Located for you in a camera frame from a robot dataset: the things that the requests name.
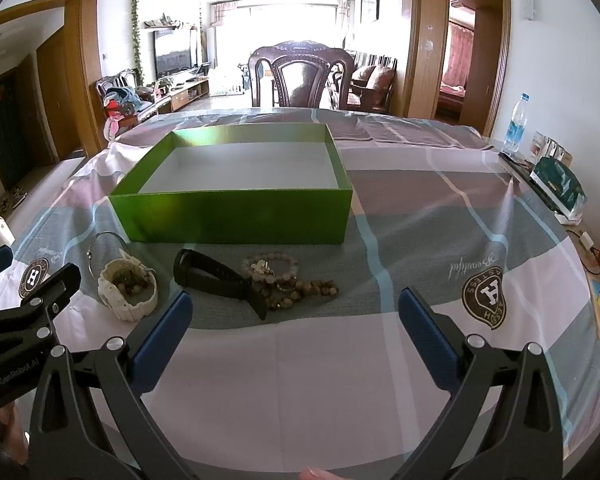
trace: picture frame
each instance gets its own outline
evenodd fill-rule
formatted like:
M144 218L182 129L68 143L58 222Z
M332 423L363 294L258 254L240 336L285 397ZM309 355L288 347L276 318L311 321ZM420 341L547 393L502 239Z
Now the picture frame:
M360 23L371 23L380 19L380 0L360 0Z

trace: flat screen tv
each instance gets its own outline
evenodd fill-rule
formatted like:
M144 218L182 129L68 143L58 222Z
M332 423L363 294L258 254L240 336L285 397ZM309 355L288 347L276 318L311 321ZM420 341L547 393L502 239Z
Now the flat screen tv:
M191 30L154 30L155 73L165 77L192 67Z

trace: plastic bottle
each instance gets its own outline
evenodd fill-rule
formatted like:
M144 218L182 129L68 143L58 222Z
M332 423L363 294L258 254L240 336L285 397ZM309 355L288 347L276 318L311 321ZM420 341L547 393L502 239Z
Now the plastic bottle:
M504 139L504 146L502 151L505 153L513 154L517 152L520 146L520 140L522 135L525 133L526 126L526 104L529 102L529 96L522 94L520 101L513 108L513 116L509 124L509 131Z

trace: artificial vine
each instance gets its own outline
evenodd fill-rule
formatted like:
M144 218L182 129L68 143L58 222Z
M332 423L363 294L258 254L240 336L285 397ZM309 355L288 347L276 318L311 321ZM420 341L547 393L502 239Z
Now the artificial vine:
M134 44L134 62L138 71L138 85L144 84L142 63L140 61L140 26L138 24L138 0L131 0L131 30Z

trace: silver screw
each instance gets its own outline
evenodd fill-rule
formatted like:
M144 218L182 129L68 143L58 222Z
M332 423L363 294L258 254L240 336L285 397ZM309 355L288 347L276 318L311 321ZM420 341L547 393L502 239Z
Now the silver screw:
M60 357L62 354L64 354L64 346L62 345L56 345L51 349L51 355L53 357Z
M36 332L38 339L44 339L49 334L51 334L51 330L49 330L48 326L43 326L42 328L39 328L38 331Z
M526 349L529 350L533 355L542 355L542 347L538 343L529 343L526 346Z
M466 341L469 343L469 346L472 346L473 348L482 348L485 344L484 338L477 334L471 334Z
M109 350L120 350L125 344L125 340L121 337L112 337L107 341L107 348Z

